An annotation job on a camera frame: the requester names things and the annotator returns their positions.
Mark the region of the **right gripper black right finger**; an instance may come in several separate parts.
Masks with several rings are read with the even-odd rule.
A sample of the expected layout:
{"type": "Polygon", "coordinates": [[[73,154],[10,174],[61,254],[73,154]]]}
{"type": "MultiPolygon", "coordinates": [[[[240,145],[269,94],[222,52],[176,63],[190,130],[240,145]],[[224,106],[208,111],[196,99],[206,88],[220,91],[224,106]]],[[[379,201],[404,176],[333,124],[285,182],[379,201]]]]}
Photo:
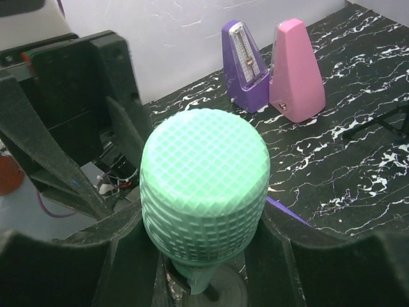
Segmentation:
{"type": "Polygon", "coordinates": [[[340,239],[267,203],[245,249],[251,306],[407,306],[408,235],[340,239]]]}

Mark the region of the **round base stand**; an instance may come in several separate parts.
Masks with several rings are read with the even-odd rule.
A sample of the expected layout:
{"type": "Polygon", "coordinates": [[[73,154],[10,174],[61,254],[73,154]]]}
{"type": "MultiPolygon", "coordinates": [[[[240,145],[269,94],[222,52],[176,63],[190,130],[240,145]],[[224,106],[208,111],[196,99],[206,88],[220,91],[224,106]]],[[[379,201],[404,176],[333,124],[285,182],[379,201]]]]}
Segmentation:
{"type": "Polygon", "coordinates": [[[189,267],[167,259],[166,269],[183,290],[182,306],[249,305],[244,279],[228,264],[189,267]]]}

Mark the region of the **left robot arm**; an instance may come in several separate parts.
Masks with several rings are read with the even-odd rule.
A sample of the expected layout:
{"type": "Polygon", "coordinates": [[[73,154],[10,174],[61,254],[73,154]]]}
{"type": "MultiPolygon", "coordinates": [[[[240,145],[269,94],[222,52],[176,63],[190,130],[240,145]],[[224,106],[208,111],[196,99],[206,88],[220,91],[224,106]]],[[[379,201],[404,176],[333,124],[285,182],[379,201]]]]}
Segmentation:
{"type": "Polygon", "coordinates": [[[1,141],[45,197],[95,219],[112,214],[83,173],[92,162],[115,190],[138,180],[150,121],[126,40],[73,33],[1,49],[1,141]]]}

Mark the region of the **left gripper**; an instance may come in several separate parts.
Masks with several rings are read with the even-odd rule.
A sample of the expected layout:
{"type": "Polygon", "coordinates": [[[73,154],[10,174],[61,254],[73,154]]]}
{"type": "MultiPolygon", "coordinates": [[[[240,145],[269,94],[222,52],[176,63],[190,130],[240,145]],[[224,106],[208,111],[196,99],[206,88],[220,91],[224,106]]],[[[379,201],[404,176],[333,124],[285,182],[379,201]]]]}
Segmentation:
{"type": "Polygon", "coordinates": [[[129,85],[129,94],[137,94],[128,53],[122,50],[126,45],[115,32],[103,31],[1,51],[2,66],[28,66],[31,77],[22,87],[33,105],[18,80],[2,70],[2,141],[26,173],[18,151],[42,167],[30,178],[46,185],[44,196],[97,220],[113,213],[114,200],[104,199],[79,165],[94,162],[113,173],[132,173],[141,165],[144,141],[125,108],[111,98],[101,62],[115,64],[126,57],[125,70],[115,71],[125,78],[120,86],[129,85]]]}

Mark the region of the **purple plastic microphone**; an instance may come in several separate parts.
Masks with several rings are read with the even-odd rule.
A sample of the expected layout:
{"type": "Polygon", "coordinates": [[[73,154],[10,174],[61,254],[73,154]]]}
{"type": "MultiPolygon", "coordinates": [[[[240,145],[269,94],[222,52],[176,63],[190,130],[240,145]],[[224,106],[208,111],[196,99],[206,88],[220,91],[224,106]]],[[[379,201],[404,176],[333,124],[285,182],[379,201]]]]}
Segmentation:
{"type": "Polygon", "coordinates": [[[306,228],[308,230],[312,230],[314,228],[299,215],[294,213],[279,201],[274,200],[270,196],[266,197],[266,202],[268,203],[268,208],[270,209],[269,215],[271,216],[274,224],[276,224],[277,226],[294,229],[306,228]]]}

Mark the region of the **teal plastic microphone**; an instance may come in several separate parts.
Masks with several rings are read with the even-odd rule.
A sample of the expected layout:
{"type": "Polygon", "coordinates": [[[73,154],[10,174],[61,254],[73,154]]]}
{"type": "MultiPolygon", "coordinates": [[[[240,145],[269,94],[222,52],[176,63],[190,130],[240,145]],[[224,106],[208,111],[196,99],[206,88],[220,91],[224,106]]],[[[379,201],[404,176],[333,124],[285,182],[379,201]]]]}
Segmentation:
{"type": "Polygon", "coordinates": [[[249,245],[269,180],[268,148],[238,115],[191,109],[153,130],[140,169],[143,223],[191,294],[249,245]]]}

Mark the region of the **tripod stand with clip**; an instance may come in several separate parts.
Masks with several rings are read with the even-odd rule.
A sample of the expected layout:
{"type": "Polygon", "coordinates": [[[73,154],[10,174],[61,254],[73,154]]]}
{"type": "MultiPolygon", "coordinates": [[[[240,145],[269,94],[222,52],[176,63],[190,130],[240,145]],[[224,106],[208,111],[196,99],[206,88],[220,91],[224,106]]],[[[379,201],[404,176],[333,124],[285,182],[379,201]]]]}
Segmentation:
{"type": "Polygon", "coordinates": [[[395,109],[386,112],[380,116],[377,116],[366,123],[359,124],[352,129],[348,129],[347,131],[343,132],[342,134],[343,139],[351,140],[352,137],[356,135],[358,132],[366,128],[369,128],[370,126],[373,125],[380,125],[381,127],[385,128],[394,135],[397,135],[402,139],[408,139],[408,105],[398,106],[395,109]],[[401,128],[399,129],[387,122],[387,119],[397,114],[405,114],[405,119],[403,121],[401,128]]]}

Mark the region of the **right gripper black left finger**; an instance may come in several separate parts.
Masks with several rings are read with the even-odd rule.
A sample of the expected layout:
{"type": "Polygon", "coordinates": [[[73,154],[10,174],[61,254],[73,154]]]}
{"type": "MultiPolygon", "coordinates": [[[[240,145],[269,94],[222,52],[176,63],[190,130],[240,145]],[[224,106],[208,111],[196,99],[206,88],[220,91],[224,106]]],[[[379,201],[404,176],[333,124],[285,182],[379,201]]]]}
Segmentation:
{"type": "Polygon", "coordinates": [[[64,240],[1,231],[1,306],[151,306],[158,251],[140,203],[64,240]]]}

